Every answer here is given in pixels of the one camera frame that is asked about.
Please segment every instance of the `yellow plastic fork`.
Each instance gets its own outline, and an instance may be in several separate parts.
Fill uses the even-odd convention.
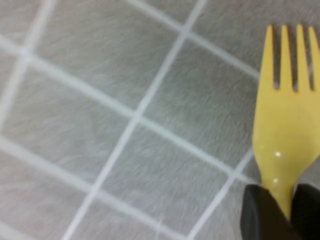
[[[287,219],[299,176],[320,153],[320,55],[309,27],[313,68],[310,87],[302,25],[297,26],[297,91],[293,90],[288,28],[281,29],[280,87],[274,88],[273,27],[267,27],[253,126],[253,149],[262,186]]]

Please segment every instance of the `tile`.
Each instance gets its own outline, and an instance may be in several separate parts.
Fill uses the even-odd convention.
[[[0,1],[0,34],[22,43],[37,15],[40,0]]]
[[[242,240],[240,217],[245,185],[235,182],[200,230],[195,240]]]
[[[38,53],[135,108],[176,37],[125,1],[60,1]]]
[[[146,116],[235,167],[251,146],[256,83],[191,42]]]
[[[210,0],[194,30],[258,70],[267,25],[274,24],[279,41],[282,24],[289,24],[295,33],[300,23],[320,30],[319,22],[320,2],[316,0]]]
[[[128,120],[31,70],[3,134],[58,166],[93,182]]]
[[[304,171],[297,183],[311,184],[320,189],[320,157]]]
[[[169,17],[185,23],[197,0],[143,0],[156,7]]]
[[[226,180],[213,166],[139,127],[104,189],[188,234]]]
[[[261,183],[260,171],[256,162],[256,159],[253,157],[247,166],[243,170],[243,174],[252,178],[253,180]]]
[[[71,240],[169,240],[99,201],[94,202]]]
[[[0,95],[2,94],[7,80],[10,77],[15,61],[16,58],[14,56],[7,54],[5,50],[0,48]]]
[[[0,221],[36,239],[59,240],[84,193],[0,152]]]

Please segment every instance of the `fork head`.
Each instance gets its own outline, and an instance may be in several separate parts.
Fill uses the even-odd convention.
[[[280,86],[274,88],[273,27],[267,27],[253,126],[262,185],[289,218],[294,185],[320,153],[320,54],[309,27],[313,89],[303,26],[296,28],[297,91],[293,89],[288,27],[281,29]]]

